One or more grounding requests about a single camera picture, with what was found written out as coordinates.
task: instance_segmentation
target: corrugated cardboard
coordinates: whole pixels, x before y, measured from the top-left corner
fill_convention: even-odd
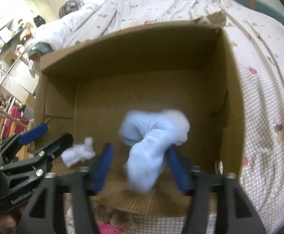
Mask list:
[[[172,22],[116,32],[42,57],[35,123],[48,120],[49,130],[36,147],[64,132],[72,133],[76,144],[93,137],[97,154],[112,143],[112,169],[95,199],[134,213],[184,216],[189,198],[177,191],[169,168],[150,193],[127,189],[122,166],[130,148],[118,130],[132,109],[179,109],[191,125],[180,151],[205,171],[213,173],[221,159],[225,172],[239,175],[244,112],[230,48],[221,29]],[[67,169],[61,159],[53,164],[59,175],[76,169]],[[215,198],[210,211],[216,210]]]
[[[7,62],[10,66],[18,59],[18,56],[15,53],[9,52],[5,57],[4,61]]]

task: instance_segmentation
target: bed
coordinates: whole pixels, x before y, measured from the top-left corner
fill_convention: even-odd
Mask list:
[[[194,20],[223,10],[225,34],[238,64],[245,111],[240,184],[267,230],[284,225],[284,26],[234,0],[88,0],[78,11],[37,29],[27,48],[48,43],[60,50],[135,26]],[[180,233],[184,218],[134,216],[124,233]],[[209,215],[213,233],[216,214]]]

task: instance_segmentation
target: cardboard box flap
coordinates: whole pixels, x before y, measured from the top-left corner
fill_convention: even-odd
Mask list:
[[[204,66],[212,56],[218,33],[217,28],[189,22],[133,28],[79,45],[72,53],[68,49],[61,59],[54,59],[59,51],[48,54],[42,57],[41,69],[48,75],[89,81],[120,74],[191,69],[193,60],[187,57],[196,57],[196,66]],[[166,56],[166,63],[161,62],[162,55]]]

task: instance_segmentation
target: black gripper frame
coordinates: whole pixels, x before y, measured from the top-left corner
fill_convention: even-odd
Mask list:
[[[100,234],[89,196],[102,189],[113,159],[113,146],[94,157],[88,167],[73,174],[47,173],[30,199],[16,229],[16,234],[65,234],[64,193],[71,193],[76,234]]]
[[[266,234],[261,219],[235,174],[216,175],[193,166],[174,147],[166,151],[178,189],[191,196],[182,234],[205,234],[210,193],[217,193],[215,234]]]
[[[10,136],[0,144],[0,213],[16,218],[20,217],[17,209],[29,201],[44,175],[51,171],[51,162],[73,144],[73,136],[65,133],[36,151],[33,158],[11,162],[21,147],[20,137]]]

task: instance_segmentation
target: pink fabric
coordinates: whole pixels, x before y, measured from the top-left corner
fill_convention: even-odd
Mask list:
[[[18,108],[16,106],[11,107],[9,114],[13,118],[20,119],[21,118],[21,112],[19,112]],[[26,121],[21,121],[23,124],[27,125],[28,122]],[[9,136],[10,128],[12,125],[12,120],[11,119],[6,119],[5,120],[5,126],[4,126],[4,133],[3,133],[3,139],[6,139]],[[21,125],[17,125],[15,128],[15,134],[19,134],[24,131],[24,127]]]
[[[115,228],[109,222],[98,223],[97,225],[101,234],[121,234],[121,229]]]

